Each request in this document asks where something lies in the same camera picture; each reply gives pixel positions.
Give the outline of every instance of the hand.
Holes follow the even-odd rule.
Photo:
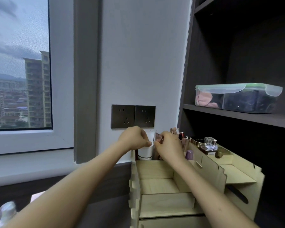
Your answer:
[[[118,138],[122,142],[127,151],[149,147],[152,142],[149,141],[146,132],[138,126],[127,128]]]
[[[161,133],[163,135],[163,144],[155,141],[154,145],[159,155],[172,167],[185,159],[178,135],[171,134],[168,131]]]

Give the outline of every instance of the mountain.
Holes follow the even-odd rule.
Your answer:
[[[25,81],[25,78],[22,77],[14,77],[8,74],[0,73],[1,80],[9,80],[9,81]]]

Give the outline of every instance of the window sill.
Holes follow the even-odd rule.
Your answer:
[[[67,175],[80,167],[73,149],[0,156],[0,186]]]

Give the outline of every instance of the person's right arm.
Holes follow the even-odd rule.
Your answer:
[[[187,161],[177,135],[162,133],[163,144],[155,142],[160,156],[182,177],[213,228],[257,228],[258,226],[223,193],[207,182]]]

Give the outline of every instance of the white wall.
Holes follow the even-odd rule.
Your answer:
[[[110,128],[112,104],[155,105],[158,132],[177,125],[190,9],[191,0],[103,0],[98,154],[123,131]]]

